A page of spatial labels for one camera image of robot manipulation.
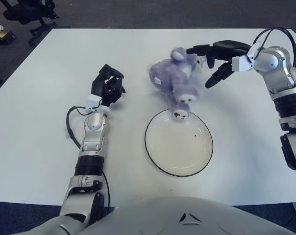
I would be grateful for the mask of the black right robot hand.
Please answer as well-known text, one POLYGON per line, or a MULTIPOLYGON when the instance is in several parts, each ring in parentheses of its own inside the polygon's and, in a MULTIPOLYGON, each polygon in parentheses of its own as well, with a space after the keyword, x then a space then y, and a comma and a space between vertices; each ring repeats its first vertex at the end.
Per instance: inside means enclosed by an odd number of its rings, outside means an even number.
POLYGON ((205 56, 208 68, 210 69, 214 67, 215 60, 225 61, 225 63, 219 66, 218 70, 206 81, 205 87, 209 89, 232 75, 234 73, 232 70, 232 58, 246 55, 250 48, 251 46, 245 43, 223 40, 215 42, 212 45, 193 46, 192 48, 186 49, 186 52, 187 54, 205 56))

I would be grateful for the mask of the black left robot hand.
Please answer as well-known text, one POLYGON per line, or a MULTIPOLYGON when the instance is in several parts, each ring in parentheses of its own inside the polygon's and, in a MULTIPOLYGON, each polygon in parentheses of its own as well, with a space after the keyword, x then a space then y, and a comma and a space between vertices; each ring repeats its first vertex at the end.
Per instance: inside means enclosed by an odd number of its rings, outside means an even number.
POLYGON ((105 64, 92 82, 91 94, 101 97, 101 104, 109 107, 122 96, 122 93, 126 93, 122 85, 123 79, 124 75, 121 72, 105 64))

